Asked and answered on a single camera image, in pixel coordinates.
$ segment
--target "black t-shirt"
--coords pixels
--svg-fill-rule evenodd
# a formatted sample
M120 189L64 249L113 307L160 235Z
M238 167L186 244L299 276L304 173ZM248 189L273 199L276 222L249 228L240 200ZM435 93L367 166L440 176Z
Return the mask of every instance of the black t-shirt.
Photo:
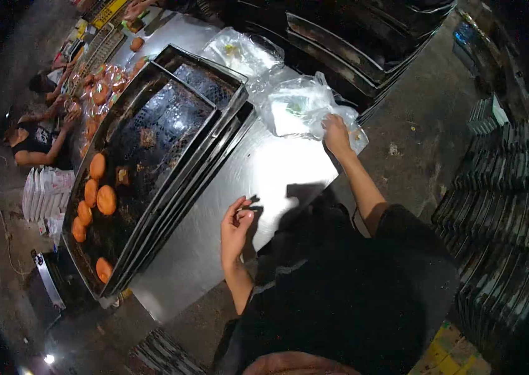
M52 148L52 134L37 121L23 121L17 124L17 128L25 129L29 135L23 141L17 143L13 149L13 155L19 151L29 153L47 154Z
M215 373L241 374L259 356L298 351L362 374L406 374L458 286L441 240L401 205L385 211L373 239L328 208L276 233L268 247Z
M29 153L44 153L48 154L52 148L52 142L54 135L41 126L37 121L23 121L17 125L17 128L27 130L29 133L28 137L23 141L17 143L11 149L13 155L16 155L19 151L27 151ZM59 168L62 170L73 169L71 164L71 155L69 149L70 137L67 138L65 143L60 148L60 152L56 156L56 160L51 164L52 167Z

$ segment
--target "stack of trays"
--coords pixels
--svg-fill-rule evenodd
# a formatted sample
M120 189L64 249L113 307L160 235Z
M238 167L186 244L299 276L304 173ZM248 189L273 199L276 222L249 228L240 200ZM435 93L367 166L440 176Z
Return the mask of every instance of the stack of trays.
M267 37L291 68L325 73L330 86L370 116L426 46L456 2L418 9L399 1L235 0L229 22Z
M473 138L431 221L460 273L459 328L499 368L529 322L529 122Z
M63 238L83 281L99 299L126 288L156 254L245 134L253 107L245 77L168 46L113 104L77 172ZM117 210L93 210L87 240L71 234L93 156L106 156L101 185L116 186L116 168L131 184L116 186ZM99 258L113 265L107 284Z

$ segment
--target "person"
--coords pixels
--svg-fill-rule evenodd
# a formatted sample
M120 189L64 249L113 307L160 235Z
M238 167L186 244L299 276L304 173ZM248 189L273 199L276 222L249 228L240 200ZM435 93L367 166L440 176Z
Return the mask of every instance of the person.
M123 19L129 22L135 21L135 19L137 19L141 13L145 12L150 5L165 8L167 2L166 0L132 0L125 9Z
M29 90L46 94L45 103L48 107L62 93L62 86L73 72L75 61L66 63L63 58L54 61L51 71L40 71L29 80Z
M189 0L132 0L125 9L123 19L128 22L134 22L151 5L162 9L174 10L179 13L193 13L209 23L213 23L216 26L223 26L216 12L213 11L214 8L208 1L195 3Z
M229 206L221 266L240 317L225 328L216 374L406 374L452 304L458 274L442 241L383 198L340 116L323 127L371 238L321 199L259 251L253 280L240 258L252 202Z
M46 112L23 115L14 126L10 126L8 121L2 125L0 142L11 148L18 165L47 165L62 170L72 169L67 135L71 133L80 114L69 112L58 133L51 133L39 124L54 118L64 101L65 96L61 95Z

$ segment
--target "floor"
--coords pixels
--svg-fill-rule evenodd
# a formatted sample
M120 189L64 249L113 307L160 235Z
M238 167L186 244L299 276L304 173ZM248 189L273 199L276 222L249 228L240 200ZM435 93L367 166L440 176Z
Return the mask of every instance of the floor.
M0 116L12 103L41 108L27 89L29 77L50 63L76 20L68 2L36 0L15 28L0 55ZM359 159L384 197L429 220L449 185L470 139L465 121L476 100L473 79L451 53L451 15L404 73L378 112L366 123L370 144ZM0 331L20 362L53 352L62 373L127 373L126 352L155 328L130 296L116 310L96 310L65 322L45 335L35 324L24 274L33 267L31 249L51 248L36 226L21 218L20 197L26 171L0 147ZM355 209L345 176L329 187ZM3 233L12 236L9 261ZM234 317L229 291L219 284L164 325L195 360L208 367L227 320Z

